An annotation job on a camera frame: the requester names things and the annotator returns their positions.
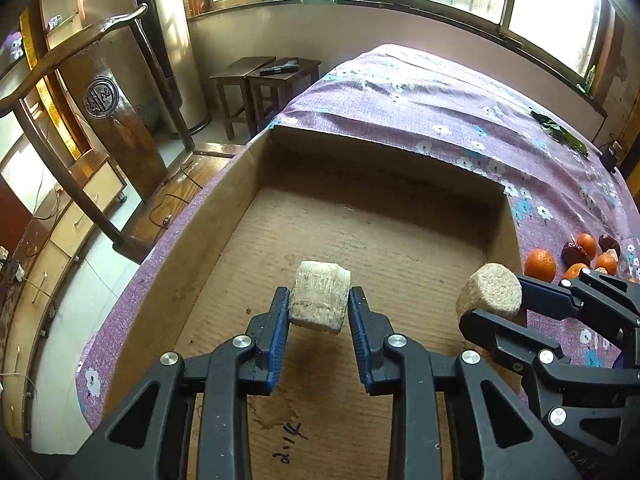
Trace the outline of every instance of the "wooden stool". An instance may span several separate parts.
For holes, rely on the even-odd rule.
[[[260,75],[261,69],[268,68],[270,66],[283,65],[290,59],[298,60],[300,64],[300,70],[298,70],[297,72]],[[289,103],[289,101],[293,99],[293,83],[306,76],[310,76],[311,84],[318,81],[319,66],[320,61],[315,59],[284,57],[283,59],[279,59],[277,61],[269,63],[267,66],[260,67],[259,69],[254,70],[249,75],[247,75],[247,79],[249,80],[249,85],[251,87],[251,92],[254,96],[255,116],[260,128],[266,126],[267,118],[270,116],[271,112],[273,112],[274,115],[279,113]],[[260,88],[262,86],[268,86],[271,91],[271,97],[267,99],[267,101],[270,102],[271,105],[267,107],[267,109],[262,107],[262,102],[264,101],[264,97]]]
[[[246,124],[249,128],[249,134],[252,137],[258,133],[258,127],[255,122],[254,102],[246,77],[252,71],[259,69],[275,59],[275,56],[242,57],[238,59],[238,61],[230,64],[222,72],[209,77],[216,86],[220,105],[222,106],[222,121],[225,125],[226,136],[229,140],[236,136],[233,123]],[[226,101],[225,85],[239,86],[240,92],[242,93],[242,106],[233,115],[229,112],[229,104]],[[240,117],[242,112],[244,112],[244,118]]]

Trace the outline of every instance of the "chair backrest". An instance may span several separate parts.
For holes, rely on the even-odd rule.
[[[38,60],[12,94],[0,100],[0,117],[11,111],[44,76],[59,70],[86,122],[122,168],[144,202],[167,177],[167,168],[151,134],[122,92],[100,50],[109,32],[137,25],[146,5],[84,28]]]

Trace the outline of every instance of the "cabinet drawer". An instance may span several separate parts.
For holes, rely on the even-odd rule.
[[[108,163],[103,164],[84,186],[84,192],[101,211],[106,209],[121,190],[122,183]],[[74,202],[56,225],[51,241],[69,256],[74,256],[93,225],[94,223]]]
[[[56,288],[68,262],[69,256],[52,243],[48,243],[39,254],[27,278],[29,282],[24,283],[9,327],[2,373],[16,372],[31,377],[36,345],[50,305],[48,294]],[[8,433],[14,438],[24,437],[27,386],[28,380],[23,376],[2,378],[2,416]]]

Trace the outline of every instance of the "window frame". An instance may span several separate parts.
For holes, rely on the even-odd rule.
[[[232,7],[241,7],[250,4],[260,4],[264,2],[272,2],[277,0],[209,0],[209,9],[202,9],[202,5],[200,7],[197,4],[193,3],[191,0],[189,1],[190,9],[202,9],[203,12],[191,12],[191,16],[197,16],[209,11],[230,9]],[[586,82],[586,75],[589,73],[589,70],[592,66],[598,66],[601,62],[605,60],[601,59],[602,45],[604,43],[604,37],[607,31],[607,16],[610,16],[610,13],[613,12],[612,5],[609,0],[601,0],[600,4],[600,19],[598,22],[598,30],[596,33],[596,40],[594,42],[593,52],[591,54],[589,63],[587,65],[587,69],[585,72],[585,76],[581,76],[579,73],[574,72],[570,67],[562,63],[559,59],[555,58],[542,48],[537,45],[531,43],[525,38],[515,34],[513,31],[509,30],[509,26],[511,23],[511,17],[513,15],[513,6],[515,0],[505,0],[504,7],[502,9],[502,15],[500,18],[500,23],[494,23],[490,20],[482,18],[476,14],[468,12],[463,9],[459,9],[457,7],[448,6],[446,4],[441,4],[439,2],[434,2],[432,0],[364,0],[369,2],[381,2],[383,4],[391,4],[396,6],[403,6],[408,8],[408,10],[419,10],[422,12],[427,12],[430,14],[436,14],[437,16],[442,16],[444,18],[448,18],[449,20],[454,20],[455,22],[460,22],[463,25],[466,25],[466,28],[473,27],[479,29],[480,31],[493,36],[496,40],[500,41],[502,44],[509,44],[511,50],[521,50],[523,53],[537,59],[539,62],[551,68],[558,75],[562,76],[565,80],[571,83],[573,86],[581,85],[584,86]]]

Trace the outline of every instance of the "drawer handle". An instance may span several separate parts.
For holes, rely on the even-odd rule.
[[[15,353],[15,363],[14,363],[14,374],[18,369],[18,359],[20,359],[20,347],[18,346],[18,351]]]
[[[100,196],[100,194],[99,194],[99,193],[96,193],[96,194],[95,194],[95,197],[91,200],[91,202],[93,202],[94,204],[95,204],[96,202],[98,202],[98,197],[99,197],[99,196]],[[85,216],[86,216],[86,215],[85,215],[84,213],[82,213],[82,216],[81,216],[78,220],[76,220],[76,221],[74,222],[74,227],[78,227],[78,224],[79,224],[79,223],[84,219],[84,217],[85,217]]]
[[[36,293],[33,295],[33,299],[31,300],[31,304],[34,304],[36,302],[36,300],[38,299],[38,293],[40,292],[40,289],[42,288],[42,286],[44,285],[44,280],[47,279],[47,271],[44,271],[44,274],[42,275],[42,279],[40,280],[40,285],[38,286],[38,290],[36,290]]]

